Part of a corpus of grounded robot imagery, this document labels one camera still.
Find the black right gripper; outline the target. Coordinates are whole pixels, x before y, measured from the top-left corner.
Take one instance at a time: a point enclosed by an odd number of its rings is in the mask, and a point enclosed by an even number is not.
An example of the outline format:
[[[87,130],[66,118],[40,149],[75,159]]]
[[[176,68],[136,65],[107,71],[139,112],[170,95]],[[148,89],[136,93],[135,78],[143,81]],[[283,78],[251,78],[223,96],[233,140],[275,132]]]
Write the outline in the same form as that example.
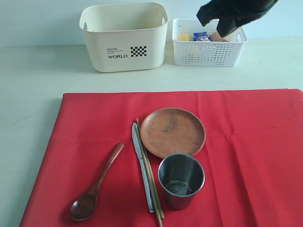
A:
[[[211,20],[219,19],[217,32],[220,37],[226,37],[243,24],[258,20],[268,13],[277,0],[211,0],[198,10],[196,17],[202,26]]]

